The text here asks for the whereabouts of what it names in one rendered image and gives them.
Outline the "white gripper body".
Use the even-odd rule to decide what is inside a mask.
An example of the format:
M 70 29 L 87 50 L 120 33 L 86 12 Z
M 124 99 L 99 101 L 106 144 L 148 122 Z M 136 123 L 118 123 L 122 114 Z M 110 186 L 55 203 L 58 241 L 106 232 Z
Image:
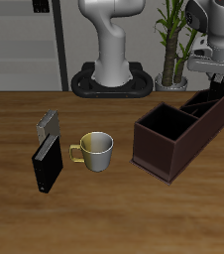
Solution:
M 191 56 L 187 61 L 187 68 L 192 71 L 224 74 L 224 63 L 211 59 Z

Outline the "grey shelf unit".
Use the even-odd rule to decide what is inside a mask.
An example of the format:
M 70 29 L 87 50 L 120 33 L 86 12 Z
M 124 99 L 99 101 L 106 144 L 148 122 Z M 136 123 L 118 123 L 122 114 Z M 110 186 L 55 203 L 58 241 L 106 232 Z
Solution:
M 67 91 L 60 0 L 0 0 L 0 91 Z

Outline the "dark brown desk caddy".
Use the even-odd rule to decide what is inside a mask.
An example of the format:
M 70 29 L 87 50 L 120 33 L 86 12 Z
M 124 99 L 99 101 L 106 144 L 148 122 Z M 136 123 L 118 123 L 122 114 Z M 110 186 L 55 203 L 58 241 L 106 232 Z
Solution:
M 224 128 L 222 97 L 210 100 L 207 89 L 182 106 L 160 103 L 134 124 L 131 163 L 171 184 Z

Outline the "black box on shelf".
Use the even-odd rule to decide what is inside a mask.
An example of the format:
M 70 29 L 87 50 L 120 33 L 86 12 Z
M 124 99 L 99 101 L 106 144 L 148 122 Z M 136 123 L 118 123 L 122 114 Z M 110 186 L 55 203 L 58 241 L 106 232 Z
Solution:
M 33 10 L 35 13 L 49 13 L 49 0 L 32 0 Z

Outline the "green pot plant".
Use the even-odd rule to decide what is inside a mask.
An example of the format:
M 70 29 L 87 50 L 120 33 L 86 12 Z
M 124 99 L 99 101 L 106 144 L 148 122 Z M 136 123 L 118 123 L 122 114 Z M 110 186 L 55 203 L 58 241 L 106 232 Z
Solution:
M 165 47 L 165 61 L 163 72 L 155 80 L 158 91 L 186 91 L 188 81 L 182 75 L 184 64 L 190 56 L 190 49 L 197 35 L 197 31 L 186 24 L 184 11 L 182 10 L 184 0 L 165 0 L 166 10 L 154 25 L 155 31 L 162 37 L 161 44 Z M 184 46 L 178 41 L 180 31 L 185 28 L 188 33 L 188 42 Z

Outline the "grey book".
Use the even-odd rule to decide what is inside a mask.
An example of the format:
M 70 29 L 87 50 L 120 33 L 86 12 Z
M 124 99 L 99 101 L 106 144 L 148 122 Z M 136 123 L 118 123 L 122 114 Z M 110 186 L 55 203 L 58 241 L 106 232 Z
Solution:
M 48 135 L 60 136 L 57 111 L 49 109 L 36 128 L 40 144 L 44 142 Z

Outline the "black book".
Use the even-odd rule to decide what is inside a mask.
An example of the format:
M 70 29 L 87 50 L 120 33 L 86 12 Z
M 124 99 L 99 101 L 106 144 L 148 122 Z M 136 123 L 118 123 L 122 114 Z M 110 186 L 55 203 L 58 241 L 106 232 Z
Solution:
M 63 168 L 59 136 L 49 134 L 33 155 L 32 163 L 39 191 L 48 193 Z

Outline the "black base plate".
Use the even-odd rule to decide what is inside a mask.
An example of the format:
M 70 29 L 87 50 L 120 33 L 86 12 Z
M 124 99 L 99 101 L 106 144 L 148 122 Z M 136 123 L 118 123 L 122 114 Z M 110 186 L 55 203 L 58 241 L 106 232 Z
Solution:
M 81 71 L 71 80 L 71 89 L 75 95 L 83 98 L 141 98 L 153 91 L 153 79 L 143 71 L 138 62 L 129 62 L 133 76 L 126 84 L 118 87 L 106 87 L 98 84 L 91 77 L 94 62 L 84 63 Z

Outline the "white and yellow mug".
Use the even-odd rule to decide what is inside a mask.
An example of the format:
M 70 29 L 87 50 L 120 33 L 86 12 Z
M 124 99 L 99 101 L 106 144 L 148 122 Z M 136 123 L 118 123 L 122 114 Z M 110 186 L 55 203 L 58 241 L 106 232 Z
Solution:
M 69 157 L 75 163 L 84 163 L 92 172 L 99 173 L 110 165 L 113 138 L 104 132 L 85 134 L 78 145 L 69 146 Z

